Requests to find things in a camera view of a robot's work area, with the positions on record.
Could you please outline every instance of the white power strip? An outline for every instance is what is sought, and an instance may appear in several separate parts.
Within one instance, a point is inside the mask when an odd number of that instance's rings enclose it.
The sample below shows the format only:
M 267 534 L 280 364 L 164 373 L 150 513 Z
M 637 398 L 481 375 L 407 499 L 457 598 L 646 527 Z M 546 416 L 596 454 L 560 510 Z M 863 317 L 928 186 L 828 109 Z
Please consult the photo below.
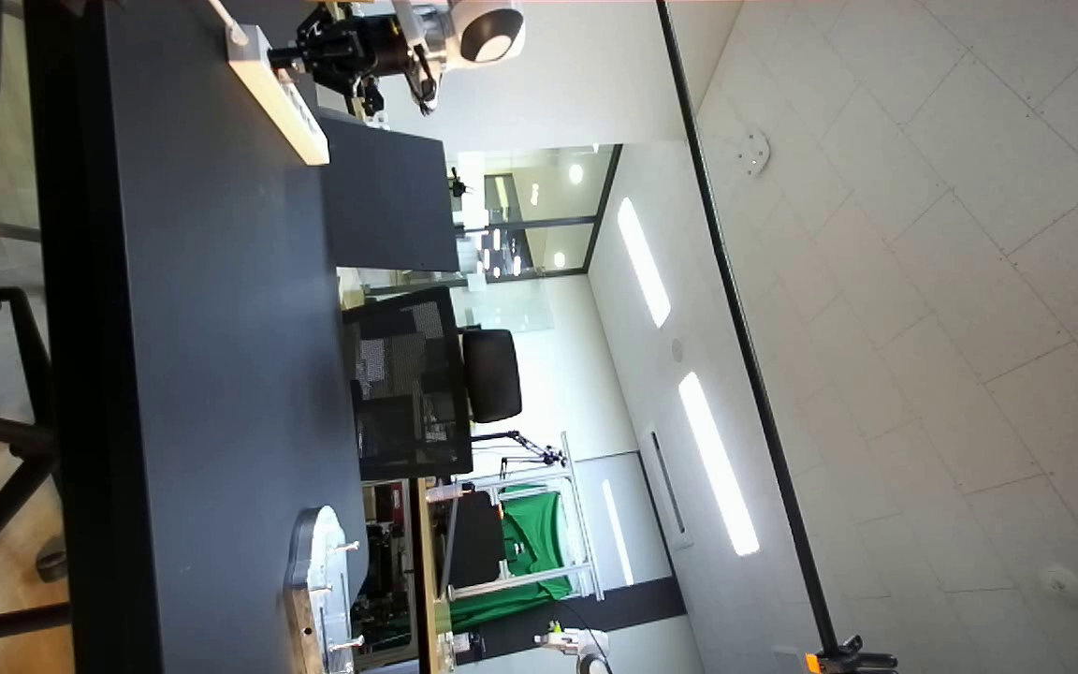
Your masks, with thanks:
M 310 108 L 303 101 L 293 82 L 282 82 L 268 63 L 268 39 L 257 25 L 239 25 L 247 44 L 236 44 L 227 29 L 227 63 L 257 98 L 265 114 L 277 124 L 281 136 L 290 141 L 307 166 L 330 163 L 327 136 L 318 128 Z

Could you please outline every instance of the green cloth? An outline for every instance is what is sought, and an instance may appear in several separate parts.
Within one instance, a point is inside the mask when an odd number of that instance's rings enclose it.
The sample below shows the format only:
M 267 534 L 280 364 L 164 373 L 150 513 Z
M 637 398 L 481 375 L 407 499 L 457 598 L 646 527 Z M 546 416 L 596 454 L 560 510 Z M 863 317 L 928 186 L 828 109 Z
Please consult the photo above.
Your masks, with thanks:
M 501 520 L 501 534 L 506 538 L 507 566 L 514 576 L 564 566 L 557 534 L 559 508 L 557 493 L 523 496 L 501 504 L 506 515 Z M 521 550 L 522 553 L 514 554 L 515 550 Z M 452 630 L 457 633 L 466 632 L 476 624 L 558 601 L 570 593 L 571 581 L 562 577 L 454 601 Z

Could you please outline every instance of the desk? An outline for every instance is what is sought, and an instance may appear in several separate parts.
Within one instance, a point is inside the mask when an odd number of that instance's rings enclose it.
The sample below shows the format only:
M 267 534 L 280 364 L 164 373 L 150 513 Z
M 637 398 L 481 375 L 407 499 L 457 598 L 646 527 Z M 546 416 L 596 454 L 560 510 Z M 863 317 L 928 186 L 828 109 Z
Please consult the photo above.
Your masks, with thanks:
M 317 170 L 205 0 L 25 12 L 77 670 L 290 671 L 296 515 L 364 538 Z
M 431 526 L 431 509 L 427 504 L 427 481 L 414 479 L 410 495 L 411 518 L 414 521 L 415 550 L 415 634 L 418 635 L 419 671 L 427 674 L 448 674 L 455 670 L 452 651 L 452 610 L 446 589 L 437 581 L 436 534 Z

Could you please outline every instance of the cable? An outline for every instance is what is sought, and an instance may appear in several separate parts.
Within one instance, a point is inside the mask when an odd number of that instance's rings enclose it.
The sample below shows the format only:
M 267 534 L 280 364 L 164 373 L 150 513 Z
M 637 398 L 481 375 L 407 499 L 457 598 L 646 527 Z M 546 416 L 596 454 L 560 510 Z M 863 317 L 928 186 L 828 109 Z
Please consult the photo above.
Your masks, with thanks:
M 210 3 L 210 8 L 215 8 L 215 13 L 218 14 L 220 18 L 223 19 L 223 24 L 227 26 L 227 38 L 231 38 L 231 42 L 234 42 L 236 46 L 247 46 L 248 44 L 248 33 L 245 33 L 244 27 L 239 25 L 239 22 L 227 12 L 226 8 L 223 8 L 221 0 L 206 0 Z
M 556 606 L 561 606 L 572 611 L 572 615 L 575 615 L 575 617 L 577 617 L 577 619 L 581 621 L 581 624 L 585 627 L 585 632 L 590 633 L 590 638 L 593 639 L 593 644 L 595 645 L 595 647 L 598 647 L 598 652 L 602 654 L 602 661 L 606 663 L 606 671 L 608 671 L 608 673 L 610 674 L 613 674 L 613 669 L 612 666 L 610 666 L 610 658 L 607 657 L 607 650 L 602 648 L 602 643 L 598 642 L 598 637 L 593 633 L 593 628 L 590 628 L 590 621 L 588 621 L 585 617 L 583 617 L 583 615 L 580 614 L 580 611 L 572 608 L 572 605 L 570 605 L 570 603 L 556 602 Z

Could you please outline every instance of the metal pin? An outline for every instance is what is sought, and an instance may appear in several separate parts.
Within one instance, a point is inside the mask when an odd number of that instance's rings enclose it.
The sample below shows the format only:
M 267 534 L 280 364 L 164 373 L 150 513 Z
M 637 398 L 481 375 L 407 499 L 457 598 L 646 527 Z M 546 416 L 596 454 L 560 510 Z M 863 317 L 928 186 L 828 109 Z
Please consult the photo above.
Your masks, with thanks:
M 364 645 L 364 635 L 360 635 L 356 636 L 356 638 L 351 639 L 350 642 L 346 642 L 343 644 L 331 644 L 329 647 L 327 647 L 327 649 L 329 649 L 330 652 L 335 652 L 338 649 L 356 649 L 363 647 L 363 645 Z

